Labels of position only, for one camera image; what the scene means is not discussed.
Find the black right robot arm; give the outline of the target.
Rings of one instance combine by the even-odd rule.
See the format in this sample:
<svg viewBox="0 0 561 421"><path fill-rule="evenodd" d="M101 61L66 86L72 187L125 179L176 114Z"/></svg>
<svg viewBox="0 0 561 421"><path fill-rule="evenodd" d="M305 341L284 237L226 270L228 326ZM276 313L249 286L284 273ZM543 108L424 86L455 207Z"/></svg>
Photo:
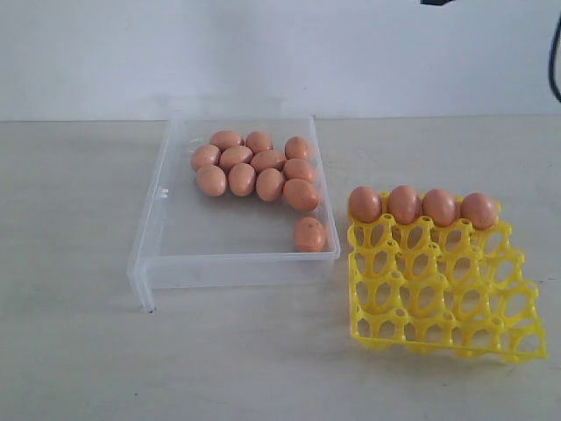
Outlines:
<svg viewBox="0 0 561 421"><path fill-rule="evenodd" d="M422 5L431 5L431 6L444 6L448 3L453 2L454 0L421 0L420 4Z"/></svg>

